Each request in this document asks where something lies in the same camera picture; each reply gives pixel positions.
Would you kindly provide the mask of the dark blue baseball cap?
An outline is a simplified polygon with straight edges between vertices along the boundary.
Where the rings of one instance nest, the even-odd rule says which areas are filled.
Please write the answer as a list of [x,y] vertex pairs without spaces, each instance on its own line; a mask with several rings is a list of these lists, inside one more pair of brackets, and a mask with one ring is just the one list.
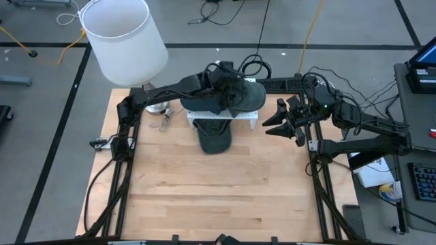
[[209,111],[213,114],[219,114],[223,111],[220,91],[216,91],[207,76],[203,76],[201,73],[181,79],[178,89],[187,95],[180,98],[182,106],[187,110]]

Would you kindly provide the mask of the black keyboard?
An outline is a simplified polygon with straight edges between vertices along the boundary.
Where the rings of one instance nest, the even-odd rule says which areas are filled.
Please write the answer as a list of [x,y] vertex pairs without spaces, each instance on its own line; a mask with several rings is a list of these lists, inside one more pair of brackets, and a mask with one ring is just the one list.
[[407,166],[416,199],[436,202],[436,165],[408,163]]

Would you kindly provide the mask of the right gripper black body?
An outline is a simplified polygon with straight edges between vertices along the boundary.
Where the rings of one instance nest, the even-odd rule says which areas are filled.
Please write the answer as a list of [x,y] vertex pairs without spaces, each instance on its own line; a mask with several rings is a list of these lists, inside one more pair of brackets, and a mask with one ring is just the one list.
[[304,146],[306,139],[301,127],[314,123],[320,119],[320,114],[315,112],[315,108],[302,104],[297,96],[287,100],[289,107],[289,121],[294,130],[293,136],[298,147]]

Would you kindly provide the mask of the silver lamp base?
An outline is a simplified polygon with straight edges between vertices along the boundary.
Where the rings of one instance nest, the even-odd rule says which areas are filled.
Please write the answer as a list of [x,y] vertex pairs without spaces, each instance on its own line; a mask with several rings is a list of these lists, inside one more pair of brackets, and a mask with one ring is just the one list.
[[146,111],[149,114],[164,114],[169,107],[170,104],[168,102],[162,102],[147,106]]

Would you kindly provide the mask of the white box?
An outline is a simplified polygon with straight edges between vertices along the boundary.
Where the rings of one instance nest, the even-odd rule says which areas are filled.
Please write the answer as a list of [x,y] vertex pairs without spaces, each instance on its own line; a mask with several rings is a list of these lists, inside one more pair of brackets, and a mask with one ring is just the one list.
[[395,182],[392,170],[388,167],[385,158],[379,158],[363,167],[354,169],[354,177],[364,188],[381,186]]

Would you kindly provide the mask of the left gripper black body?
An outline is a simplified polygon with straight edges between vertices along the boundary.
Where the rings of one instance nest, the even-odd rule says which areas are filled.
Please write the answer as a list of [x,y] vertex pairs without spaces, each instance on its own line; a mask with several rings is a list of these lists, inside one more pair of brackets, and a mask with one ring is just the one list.
[[201,74],[207,76],[215,90],[220,91],[221,94],[230,93],[233,83],[243,80],[242,73],[234,68],[232,61],[209,63]]

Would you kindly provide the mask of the white perforated metal shelf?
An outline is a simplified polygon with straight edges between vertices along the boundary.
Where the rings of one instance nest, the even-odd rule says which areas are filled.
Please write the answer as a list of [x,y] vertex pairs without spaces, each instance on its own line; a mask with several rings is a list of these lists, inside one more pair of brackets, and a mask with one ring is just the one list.
[[[250,82],[255,82],[254,79],[245,79],[245,80]],[[233,118],[228,109],[221,111],[219,114],[213,114],[212,112],[209,111],[194,112],[194,111],[187,110],[187,118],[191,125],[193,125],[194,119],[249,120],[250,128],[254,129],[257,119],[259,117],[258,111],[259,110],[253,112],[240,113],[235,118]]]

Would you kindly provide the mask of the grey furniture foot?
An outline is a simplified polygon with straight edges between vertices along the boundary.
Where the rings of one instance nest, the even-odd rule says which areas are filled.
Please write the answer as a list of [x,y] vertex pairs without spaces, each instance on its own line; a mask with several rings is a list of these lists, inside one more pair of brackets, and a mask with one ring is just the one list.
[[24,77],[24,76],[0,75],[0,84],[32,86],[32,80],[30,77]]

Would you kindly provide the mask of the white yellow blue canister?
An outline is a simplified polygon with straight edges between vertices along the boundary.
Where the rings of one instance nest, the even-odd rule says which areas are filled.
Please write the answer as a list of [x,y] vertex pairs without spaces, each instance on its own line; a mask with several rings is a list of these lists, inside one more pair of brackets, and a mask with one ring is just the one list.
[[383,184],[379,187],[378,191],[379,195],[386,201],[396,202],[403,198],[400,181]]

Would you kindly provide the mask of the black monitor with blue screen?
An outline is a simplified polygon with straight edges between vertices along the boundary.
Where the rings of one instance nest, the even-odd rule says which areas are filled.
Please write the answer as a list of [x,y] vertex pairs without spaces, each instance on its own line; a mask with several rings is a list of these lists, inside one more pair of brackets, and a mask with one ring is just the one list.
[[414,67],[436,67],[436,36],[410,58],[409,64]]

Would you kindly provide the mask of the black device with labels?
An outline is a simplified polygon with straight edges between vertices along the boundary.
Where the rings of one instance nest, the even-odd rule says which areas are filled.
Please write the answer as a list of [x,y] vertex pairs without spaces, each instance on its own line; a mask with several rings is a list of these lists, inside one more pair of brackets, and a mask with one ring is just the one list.
[[412,93],[436,95],[436,66],[410,67],[406,79]]

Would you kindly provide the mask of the dark green baseball cap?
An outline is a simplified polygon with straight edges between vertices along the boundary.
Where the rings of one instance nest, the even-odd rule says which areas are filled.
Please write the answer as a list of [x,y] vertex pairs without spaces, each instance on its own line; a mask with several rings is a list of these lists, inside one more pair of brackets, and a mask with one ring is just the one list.
[[263,85],[257,82],[245,80],[244,96],[241,102],[233,102],[228,108],[230,114],[235,118],[240,113],[253,112],[261,109],[266,102],[266,90]]
[[221,154],[232,144],[231,120],[195,119],[201,150],[206,154]]

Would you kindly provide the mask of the dark rectangular pad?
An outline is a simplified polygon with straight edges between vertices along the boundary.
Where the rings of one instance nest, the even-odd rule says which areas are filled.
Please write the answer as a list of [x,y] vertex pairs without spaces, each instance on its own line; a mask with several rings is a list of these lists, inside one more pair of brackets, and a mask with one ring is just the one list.
[[360,207],[358,205],[345,204],[343,205],[343,215],[355,233],[361,238],[366,239],[366,232]]

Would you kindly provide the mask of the white lampshade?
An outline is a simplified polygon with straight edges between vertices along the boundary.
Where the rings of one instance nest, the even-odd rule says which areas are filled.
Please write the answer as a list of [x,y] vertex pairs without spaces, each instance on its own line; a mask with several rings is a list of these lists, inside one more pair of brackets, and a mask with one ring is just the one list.
[[90,0],[78,15],[111,83],[146,84],[165,67],[168,51],[145,0]]

